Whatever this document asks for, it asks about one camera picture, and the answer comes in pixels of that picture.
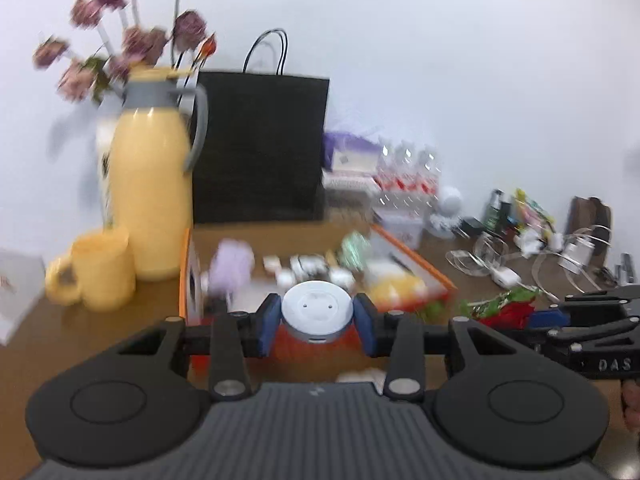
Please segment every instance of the flower bouquet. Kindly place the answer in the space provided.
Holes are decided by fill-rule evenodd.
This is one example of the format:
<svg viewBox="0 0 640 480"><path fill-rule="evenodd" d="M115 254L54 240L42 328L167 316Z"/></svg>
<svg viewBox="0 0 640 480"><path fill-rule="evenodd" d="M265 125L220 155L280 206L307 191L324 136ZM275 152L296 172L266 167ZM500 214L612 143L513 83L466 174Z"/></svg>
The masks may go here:
<svg viewBox="0 0 640 480"><path fill-rule="evenodd" d="M71 63L60 78L58 92L69 101L84 100L91 94L98 104L102 102L104 92L120 92L113 83L125 83L133 65L155 66L169 42L172 68L180 66L185 52L191 53L191 69L201 68L216 51L215 34L207 37L206 23L195 10L179 14L179 9L180 0L175 0L174 24L168 35L162 27L143 27L137 0L76 0L71 9L72 25L96 29L102 38L102 46L92 56L82 57L71 50L68 41L51 36L33 54L34 66L46 69L61 57L68 57ZM122 47L119 51L114 48L100 22L104 12L120 15Z"/></svg>

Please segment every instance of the purple package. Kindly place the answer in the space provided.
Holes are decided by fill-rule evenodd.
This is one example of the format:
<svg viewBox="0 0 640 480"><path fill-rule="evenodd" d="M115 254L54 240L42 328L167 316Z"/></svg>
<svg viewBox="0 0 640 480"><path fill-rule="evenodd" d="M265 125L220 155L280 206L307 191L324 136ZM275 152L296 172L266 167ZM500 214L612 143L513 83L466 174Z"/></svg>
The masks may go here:
<svg viewBox="0 0 640 480"><path fill-rule="evenodd" d="M358 137L347 132L325 132L324 142L324 165L326 170L332 170L335 150L340 152L367 153L378 156L380 146L363 137Z"/></svg>

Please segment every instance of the open box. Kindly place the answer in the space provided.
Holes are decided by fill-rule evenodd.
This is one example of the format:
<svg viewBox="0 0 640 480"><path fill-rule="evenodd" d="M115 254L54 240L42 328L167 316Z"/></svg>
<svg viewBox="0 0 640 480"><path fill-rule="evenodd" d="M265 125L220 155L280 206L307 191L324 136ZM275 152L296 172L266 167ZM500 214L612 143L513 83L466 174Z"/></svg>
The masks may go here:
<svg viewBox="0 0 640 480"><path fill-rule="evenodd" d="M251 245L255 256L252 278L260 280L268 276L262 266L264 256L276 255L286 262L294 254L325 254L327 250L339 248L342 239L354 230L369 238L377 256L393 258L424 281L428 288L427 297L420 304L411 305L409 310L433 301L445 301L455 291L455 286L442 273L379 226L359 222L207 225L196 226L186 235L180 270L180 315L188 325L208 322L203 316L205 298L200 287L200 275L209 267L218 244L224 238L244 240ZM260 302L242 305L241 310L254 312L259 306ZM196 371L206 368L200 359L207 358L193 361ZM379 360L364 355L353 325L336 341L319 345L294 338L281 324L270 355L248 361L252 380L257 381L334 381L343 372L384 367Z"/></svg>

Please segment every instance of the wooden table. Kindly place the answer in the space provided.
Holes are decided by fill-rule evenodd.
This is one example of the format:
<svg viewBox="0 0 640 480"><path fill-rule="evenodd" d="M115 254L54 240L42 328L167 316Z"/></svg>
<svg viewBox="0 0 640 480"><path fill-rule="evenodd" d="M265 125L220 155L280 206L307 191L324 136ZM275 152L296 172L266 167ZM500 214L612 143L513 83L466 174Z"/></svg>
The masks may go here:
<svg viewBox="0 0 640 480"><path fill-rule="evenodd" d="M286 228L277 230L277 236L282 239L283 245L287 245L287 233L304 228L304 224L288 224ZM458 298L490 298L500 292L500 289L489 278L465 276L451 267L445 259L446 251L468 248L467 245L460 240L437 240L426 235L419 252L456 284ZM530 280L530 264L531 262L524 260L510 262L510 266L523 277L524 282ZM543 266L540 279L557 296L569 294L573 290L551 258ZM548 305L546 300L538 302L540 308ZM139 283L130 305L106 315L92 314L79 305L64 309L42 299L10 344L0 347L0 478L18 480L40 462L24 425L24 409L30 395L44 381L156 320L175 314L177 305L177 279L161 283ZM383 367L383 363L384 361L378 362L378 366ZM446 380L440 357L428 356L427 368L430 387L435 388ZM289 369L271 370L266 376L276 374L280 380L300 380L304 375ZM620 385L617 381L600 381L596 386L609 399L611 412L609 431L600 446L596 462L615 478L640 478L637 439L624 429L622 421Z"/></svg>

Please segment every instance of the thermos handle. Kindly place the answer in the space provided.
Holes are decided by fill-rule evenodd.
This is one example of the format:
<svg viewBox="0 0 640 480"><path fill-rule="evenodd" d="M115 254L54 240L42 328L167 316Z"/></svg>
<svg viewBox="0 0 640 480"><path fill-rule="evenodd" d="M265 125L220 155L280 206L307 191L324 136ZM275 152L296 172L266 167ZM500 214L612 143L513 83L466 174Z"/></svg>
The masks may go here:
<svg viewBox="0 0 640 480"><path fill-rule="evenodd" d="M196 97L196 110L197 110L197 122L196 122L196 136L193 139L193 146L187 158L184 161L184 172L190 173L193 171L193 167L196 165L202 147L204 146L204 139L207 136L207 123L209 123L209 99L207 93L204 91L202 85L196 85L194 88L176 88L172 90L179 95L194 95Z"/></svg>

